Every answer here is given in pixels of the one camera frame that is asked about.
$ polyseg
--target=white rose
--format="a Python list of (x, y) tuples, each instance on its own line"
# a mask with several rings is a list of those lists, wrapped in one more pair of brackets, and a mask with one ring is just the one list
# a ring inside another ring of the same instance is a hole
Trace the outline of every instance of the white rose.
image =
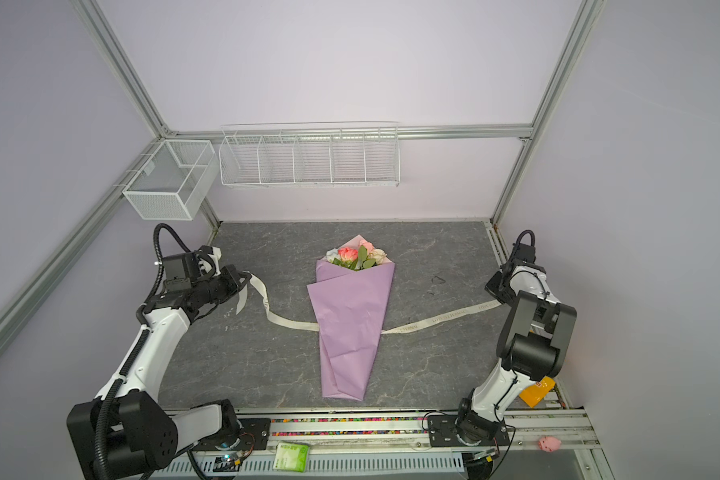
[(339, 256), (338, 256), (338, 248), (335, 248), (333, 250), (328, 250), (326, 252), (326, 256), (323, 257), (323, 260), (325, 260), (326, 262), (333, 263), (333, 259), (335, 259), (335, 258), (338, 258), (339, 260), (341, 260), (341, 258), (339, 258)]
[(384, 253), (384, 250), (380, 248), (374, 248), (373, 251), (368, 254), (368, 258), (373, 258), (374, 260), (376, 260), (376, 265), (381, 264), (382, 260), (384, 260), (384, 258), (386, 257), (387, 255)]

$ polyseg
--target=table surface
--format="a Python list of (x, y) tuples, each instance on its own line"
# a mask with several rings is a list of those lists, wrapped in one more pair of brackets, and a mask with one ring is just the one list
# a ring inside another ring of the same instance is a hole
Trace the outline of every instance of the table surface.
[[(257, 275), (272, 312), (315, 322), (307, 284), (317, 258), (357, 234), (396, 263), (384, 328), (390, 329), (493, 298), (483, 286), (498, 269), (481, 222), (228, 224), (213, 245), (222, 264)], [(508, 306), (424, 330), (382, 336), (363, 402), (322, 398), (318, 334), (266, 319), (249, 289), (199, 320), (180, 341), (160, 389), (163, 408), (229, 398), (236, 408), (458, 408), (496, 362)]]

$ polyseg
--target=vented metal panel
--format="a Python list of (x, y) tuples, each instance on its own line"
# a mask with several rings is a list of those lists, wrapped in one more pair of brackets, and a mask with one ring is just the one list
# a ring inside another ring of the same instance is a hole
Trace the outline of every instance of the vented metal panel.
[(397, 185), (397, 126), (330, 124), (303, 130), (224, 127), (219, 147), (222, 183), (234, 188)]
[[(272, 469), (275, 456), (254, 455), (242, 463), (240, 472), (214, 472), (213, 452), (200, 460), (195, 455), (202, 471), (208, 476), (256, 476), (256, 475), (305, 475), (340, 477), (345, 475), (384, 475), (393, 473), (454, 473), (463, 472), (464, 464), (460, 453), (453, 452), (410, 452), (374, 454), (311, 454), (304, 474), (278, 472)], [(170, 466), (153, 474), (154, 478), (195, 477), (189, 459), (181, 456)]]

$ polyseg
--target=pink wrapping paper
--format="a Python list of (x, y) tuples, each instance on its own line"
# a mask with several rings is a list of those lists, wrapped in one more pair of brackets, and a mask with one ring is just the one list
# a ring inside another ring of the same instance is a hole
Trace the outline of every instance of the pink wrapping paper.
[[(361, 236), (344, 246), (358, 248)], [(307, 285), (320, 325), (322, 396), (363, 400), (382, 335), (394, 263), (354, 271), (318, 260), (317, 283)]]

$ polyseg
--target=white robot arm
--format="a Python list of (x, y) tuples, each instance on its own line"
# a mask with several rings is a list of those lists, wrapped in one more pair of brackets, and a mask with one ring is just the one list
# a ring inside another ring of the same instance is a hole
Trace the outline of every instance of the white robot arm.
[[(522, 243), (526, 235), (530, 245)], [(461, 402), (456, 427), (465, 442), (495, 437), (504, 411), (520, 392), (545, 376), (556, 376), (563, 366), (576, 310), (550, 292), (546, 271), (535, 264), (535, 243), (532, 231), (520, 234), (507, 263), (485, 285), (512, 310), (499, 335), (496, 366)], [(543, 326), (543, 335), (531, 332), (533, 323)]]
[[(160, 232), (168, 230), (184, 253), (163, 258)], [(190, 326), (227, 302), (250, 280), (234, 266), (219, 267), (221, 250), (190, 251), (173, 229), (154, 231), (158, 274), (152, 291), (136, 311), (141, 323), (134, 343), (108, 383), (91, 402), (72, 408), (67, 429), (86, 480), (111, 480), (168, 466), (199, 440), (227, 447), (240, 424), (229, 400), (168, 416), (157, 395), (168, 361)]]

